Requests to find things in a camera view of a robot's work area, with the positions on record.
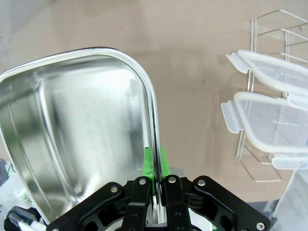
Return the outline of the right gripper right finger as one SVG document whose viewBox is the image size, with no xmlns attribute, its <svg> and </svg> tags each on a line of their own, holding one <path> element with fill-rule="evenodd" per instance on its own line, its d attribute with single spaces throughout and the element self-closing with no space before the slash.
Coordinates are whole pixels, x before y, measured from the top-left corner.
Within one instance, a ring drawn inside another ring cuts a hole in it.
<svg viewBox="0 0 308 231">
<path fill-rule="evenodd" d="M 271 221 L 208 176 L 193 181 L 172 174 L 161 150 L 162 197 L 170 231 L 192 231 L 189 210 L 220 231 L 269 231 Z"/>
</svg>

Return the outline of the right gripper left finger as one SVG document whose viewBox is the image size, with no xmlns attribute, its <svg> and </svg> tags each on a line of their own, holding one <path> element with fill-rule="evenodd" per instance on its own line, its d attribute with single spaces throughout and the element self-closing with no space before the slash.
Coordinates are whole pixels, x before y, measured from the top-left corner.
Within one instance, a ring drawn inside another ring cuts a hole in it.
<svg viewBox="0 0 308 231">
<path fill-rule="evenodd" d="M 153 195 L 152 149 L 144 149 L 140 177 L 122 186 L 109 182 L 47 226 L 48 231 L 105 231 L 121 220 L 119 231 L 152 231 L 147 211 Z"/>
</svg>

